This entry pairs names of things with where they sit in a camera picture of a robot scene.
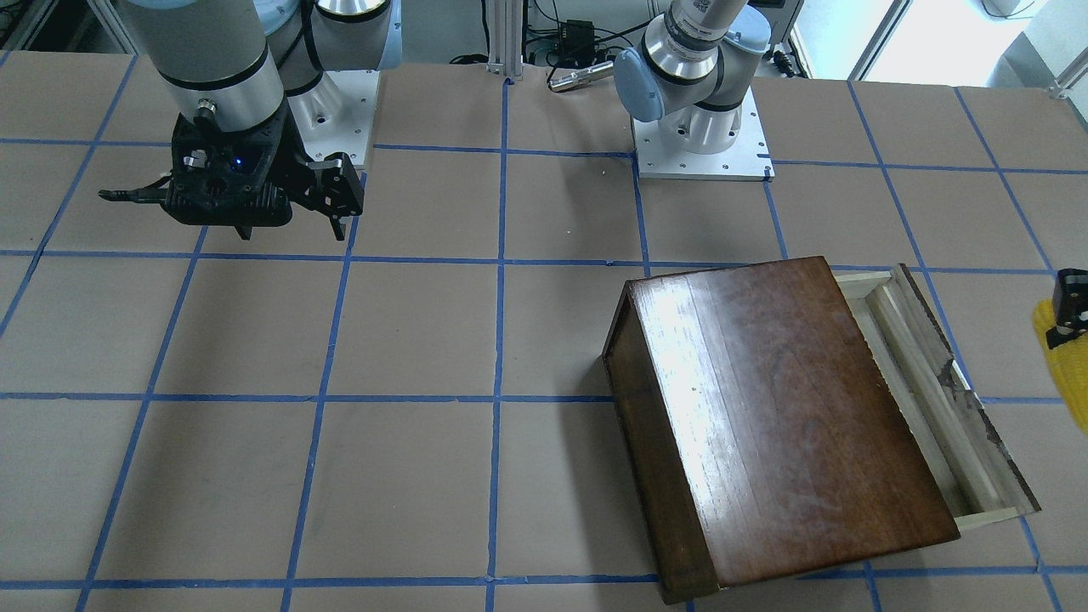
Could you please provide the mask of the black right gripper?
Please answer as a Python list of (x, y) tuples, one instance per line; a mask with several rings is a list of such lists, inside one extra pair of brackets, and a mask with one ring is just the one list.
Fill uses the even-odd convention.
[[(173, 178), (159, 178), (139, 189), (98, 189), (102, 201), (160, 206), (166, 201), (166, 191)], [(364, 185), (354, 169), (350, 155), (331, 152), (312, 159), (304, 150), (302, 135), (289, 110), (275, 159), (272, 162), (272, 185), (283, 189), (292, 204), (329, 218), (335, 240), (346, 241), (347, 218), (364, 213)]]

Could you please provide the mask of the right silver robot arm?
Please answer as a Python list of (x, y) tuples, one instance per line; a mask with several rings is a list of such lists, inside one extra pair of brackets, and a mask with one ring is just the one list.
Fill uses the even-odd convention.
[(403, 58), (398, 1), (124, 1), (120, 13), (178, 105), (171, 169), (104, 201), (157, 205), (180, 224), (288, 224), (295, 207), (345, 238), (364, 212), (376, 102), (360, 91)]

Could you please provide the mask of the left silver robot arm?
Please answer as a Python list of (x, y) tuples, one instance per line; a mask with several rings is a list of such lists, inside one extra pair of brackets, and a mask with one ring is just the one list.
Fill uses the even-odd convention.
[(613, 75), (645, 178), (770, 182), (776, 174), (751, 94), (772, 27), (745, 1), (672, 1), (642, 25)]

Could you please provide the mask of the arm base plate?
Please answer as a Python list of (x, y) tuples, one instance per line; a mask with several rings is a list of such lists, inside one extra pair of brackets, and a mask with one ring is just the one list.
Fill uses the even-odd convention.
[(356, 170), (366, 170), (381, 77), (378, 71), (327, 72), (310, 90), (288, 97), (304, 150), (316, 162), (346, 154)]
[(776, 170), (753, 89), (724, 113), (689, 107), (655, 122), (631, 120), (638, 173), (648, 179), (772, 181)]

